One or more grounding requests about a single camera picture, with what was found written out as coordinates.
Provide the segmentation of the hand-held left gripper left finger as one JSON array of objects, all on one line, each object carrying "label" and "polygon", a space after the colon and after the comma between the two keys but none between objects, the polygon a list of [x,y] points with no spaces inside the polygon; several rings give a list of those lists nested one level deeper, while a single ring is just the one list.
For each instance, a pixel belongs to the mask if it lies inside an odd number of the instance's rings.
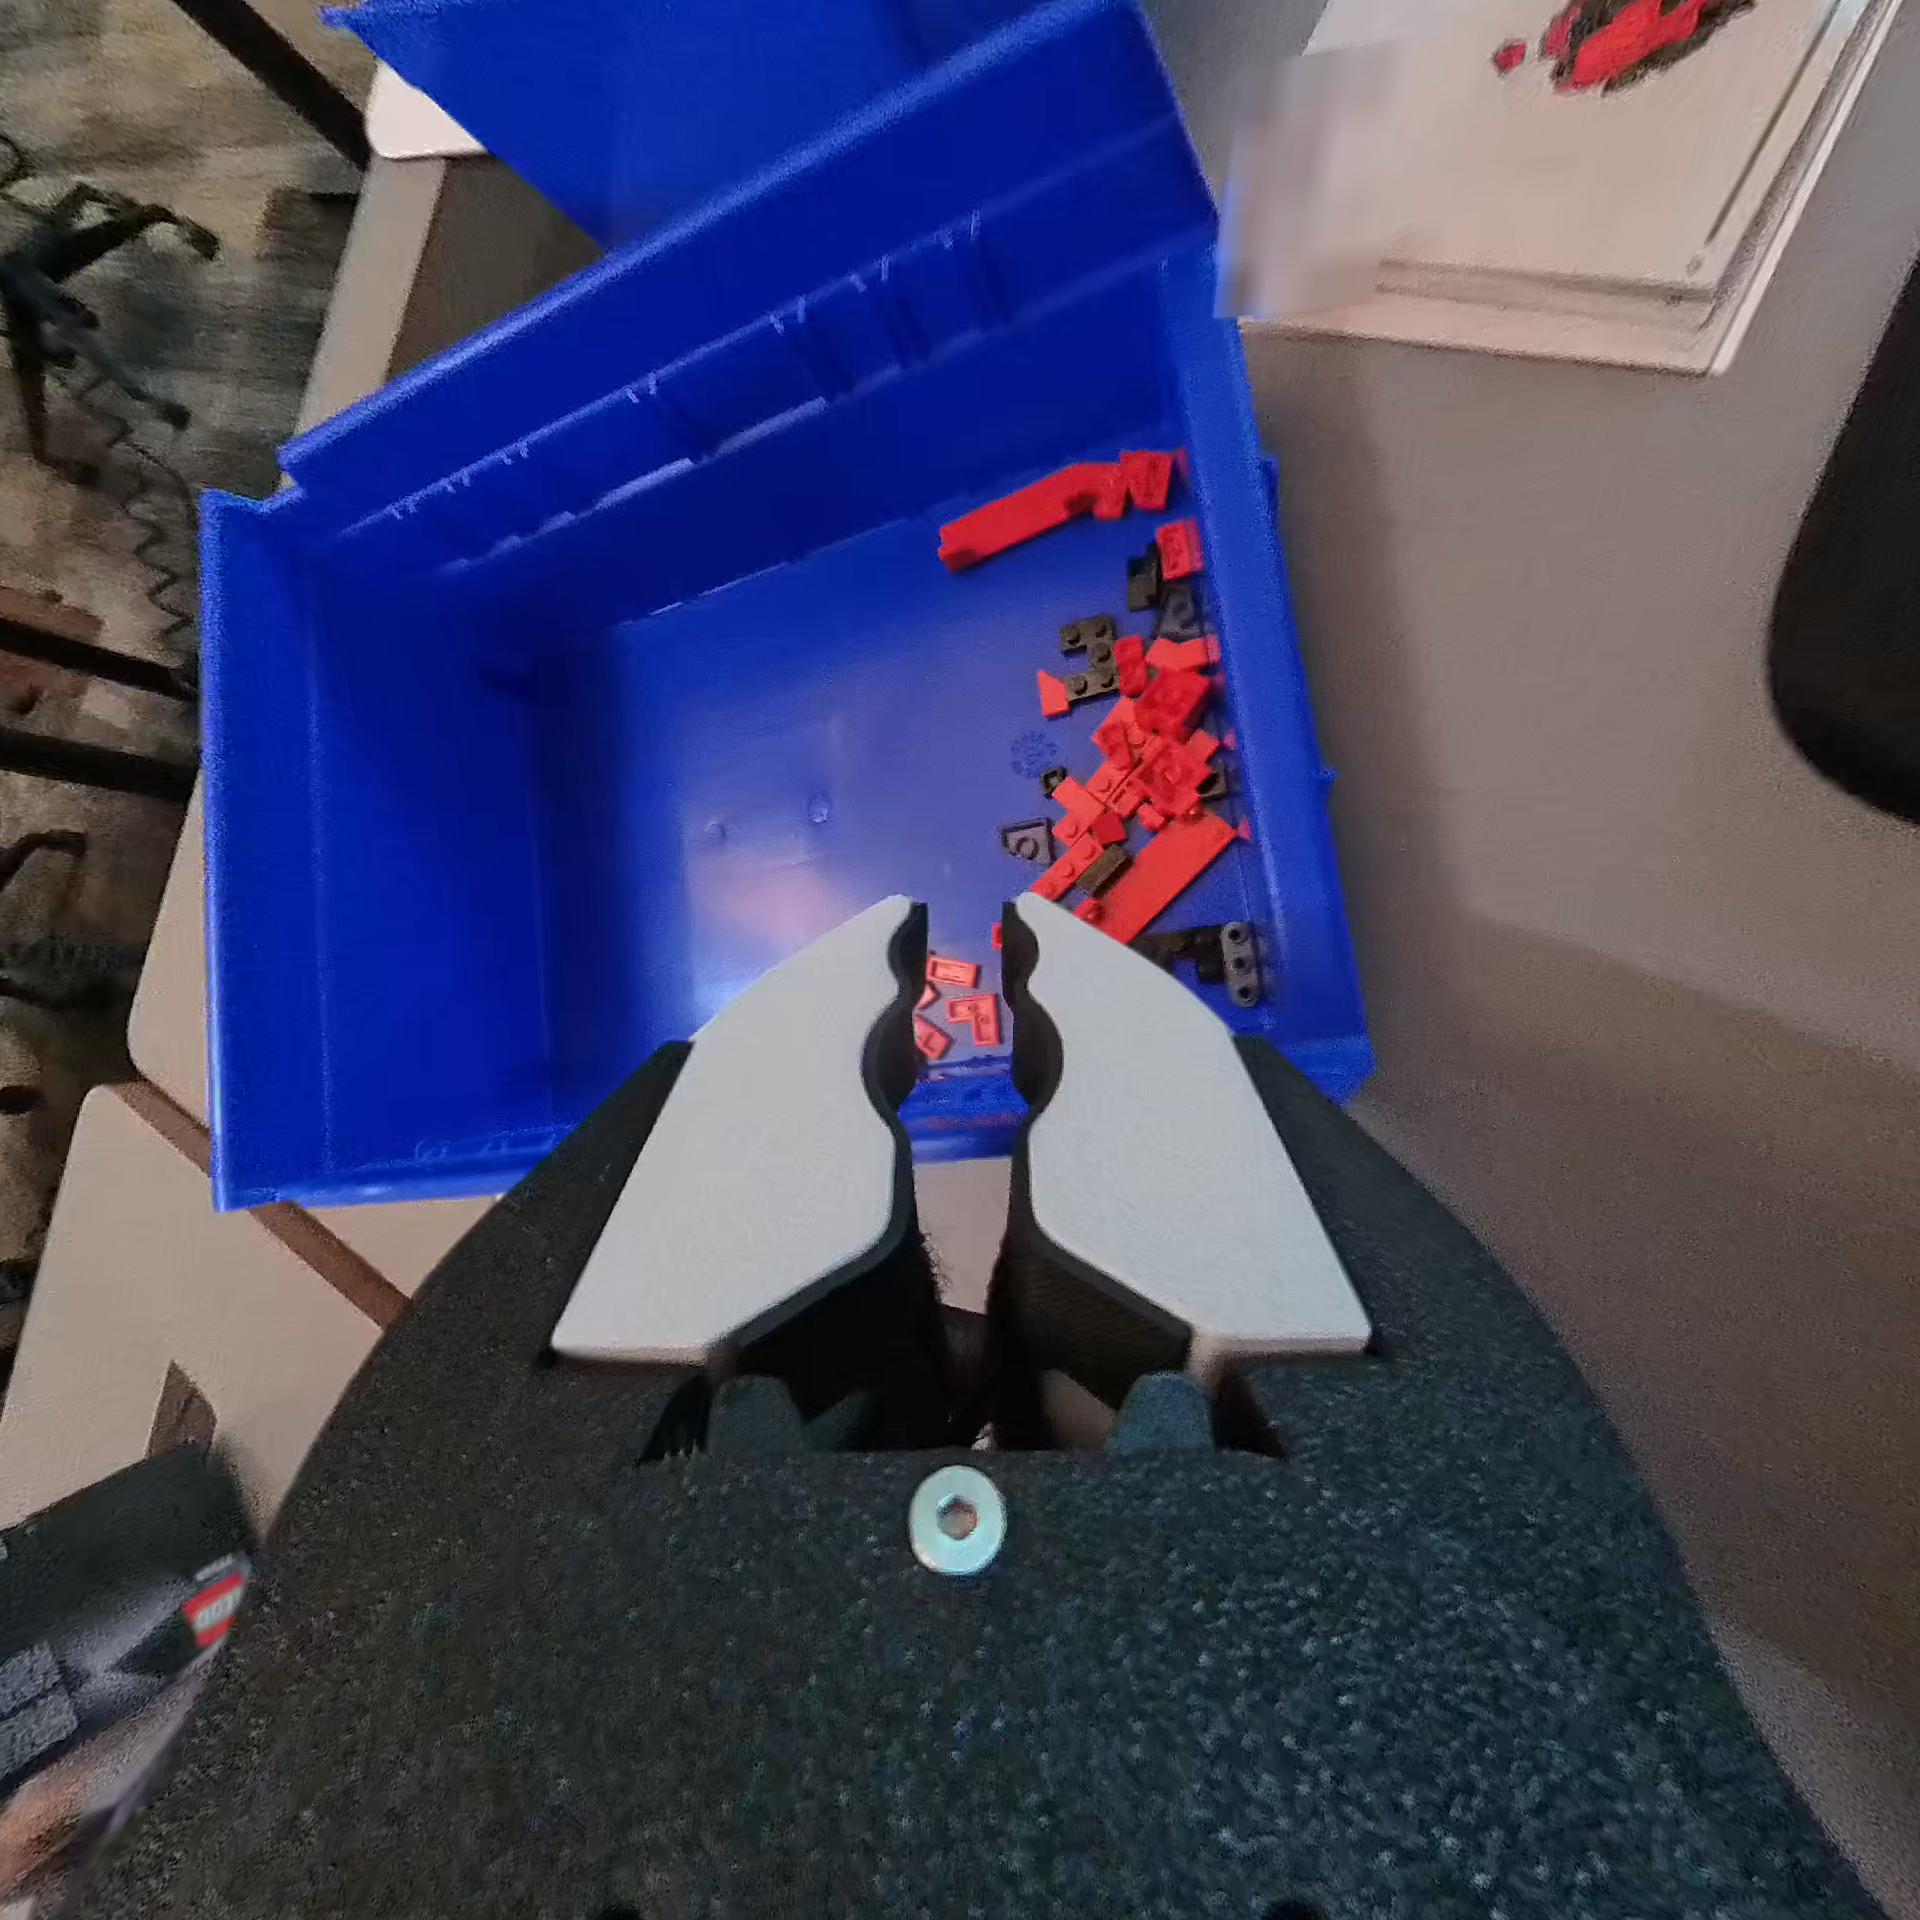
[{"label": "hand-held left gripper left finger", "polygon": [[777,1379],[878,1445],[947,1437],[947,1330],[899,1109],[927,905],[884,896],[740,991],[672,1093],[552,1326],[591,1365]]}]

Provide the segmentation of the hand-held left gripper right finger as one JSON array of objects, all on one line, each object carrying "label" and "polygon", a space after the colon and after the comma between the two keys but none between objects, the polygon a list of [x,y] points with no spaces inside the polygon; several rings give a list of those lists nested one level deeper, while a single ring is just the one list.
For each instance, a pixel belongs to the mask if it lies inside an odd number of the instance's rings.
[{"label": "hand-held left gripper right finger", "polygon": [[1024,1105],[988,1287],[984,1403],[1007,1448],[1177,1378],[1214,1412],[1263,1362],[1344,1362],[1375,1322],[1240,1037],[1165,968],[1024,894],[1003,908]]}]

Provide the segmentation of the pile of red lego pieces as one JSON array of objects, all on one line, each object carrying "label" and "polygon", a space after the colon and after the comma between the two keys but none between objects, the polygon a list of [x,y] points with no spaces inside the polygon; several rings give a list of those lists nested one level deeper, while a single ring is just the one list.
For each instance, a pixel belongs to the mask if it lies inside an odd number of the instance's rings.
[{"label": "pile of red lego pieces", "polygon": [[938,559],[967,572],[1079,522],[1151,517],[1122,565],[1128,629],[1114,612],[1061,627],[1064,666],[1036,672],[1045,721],[1089,719],[1094,764],[1043,753],[1031,781],[1049,810],[997,827],[1028,890],[1144,954],[1187,968],[1237,1010],[1266,1000],[1249,921],[1165,925],[1252,827],[1236,820],[1237,743],[1226,724],[1226,663],[1206,600],[1206,538],[1184,506],[1187,449],[1122,449],[1049,468],[938,529]]}]

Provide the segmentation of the blue plastic storage bin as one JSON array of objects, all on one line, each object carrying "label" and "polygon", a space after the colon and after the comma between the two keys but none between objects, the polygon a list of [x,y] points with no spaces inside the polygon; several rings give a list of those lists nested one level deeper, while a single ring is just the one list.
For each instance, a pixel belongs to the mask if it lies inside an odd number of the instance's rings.
[{"label": "blue plastic storage bin", "polygon": [[1031,3],[340,3],[479,152],[599,244],[708,204]]},{"label": "blue plastic storage bin", "polygon": [[1141,3],[1034,3],[405,372],[203,510],[214,1187],[501,1194],[878,896],[997,970],[997,827],[1086,774],[1070,617],[1151,517],[951,517],[1187,449],[1246,842],[1165,925],[1328,1096],[1375,1072],[1214,192]]}]

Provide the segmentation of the lego instruction booklet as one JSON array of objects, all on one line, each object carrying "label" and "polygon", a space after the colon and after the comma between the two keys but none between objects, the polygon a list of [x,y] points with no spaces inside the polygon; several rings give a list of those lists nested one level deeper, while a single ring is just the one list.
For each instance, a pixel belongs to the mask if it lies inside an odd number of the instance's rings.
[{"label": "lego instruction booklet", "polygon": [[1715,376],[1904,3],[1322,3],[1246,92],[1218,313]]}]

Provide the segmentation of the orange car lego box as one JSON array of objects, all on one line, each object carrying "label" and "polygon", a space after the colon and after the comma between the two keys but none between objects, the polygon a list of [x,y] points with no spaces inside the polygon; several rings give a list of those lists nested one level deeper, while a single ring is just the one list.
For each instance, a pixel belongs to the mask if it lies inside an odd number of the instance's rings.
[{"label": "orange car lego box", "polygon": [[4,1531],[4,1914],[52,1918],[145,1798],[254,1583],[230,1468],[184,1445]]}]

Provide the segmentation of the black dimpled cushion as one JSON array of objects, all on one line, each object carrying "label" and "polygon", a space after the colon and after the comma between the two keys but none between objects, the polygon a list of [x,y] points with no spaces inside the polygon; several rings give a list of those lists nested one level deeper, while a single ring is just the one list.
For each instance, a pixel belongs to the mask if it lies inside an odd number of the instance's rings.
[{"label": "black dimpled cushion", "polygon": [[1917,274],[1895,304],[1769,614],[1769,704],[1849,798],[1917,826]]}]

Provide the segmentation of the black swivel chair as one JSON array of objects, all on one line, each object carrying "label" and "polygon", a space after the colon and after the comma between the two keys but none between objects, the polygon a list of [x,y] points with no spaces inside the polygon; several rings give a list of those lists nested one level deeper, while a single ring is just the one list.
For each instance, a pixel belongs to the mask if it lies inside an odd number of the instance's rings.
[{"label": "black swivel chair", "polygon": [[141,238],[169,230],[203,262],[220,258],[220,238],[184,215],[82,182],[59,198],[34,204],[18,197],[36,163],[4,133],[4,204],[24,230],[4,247],[4,345],[13,360],[18,416],[36,467],[98,488],[102,468],[62,457],[49,431],[49,376],[88,372],[92,385],[113,385],[165,425],[191,427],[193,414],[148,390],[104,345],[98,314],[71,293],[71,283]]}]

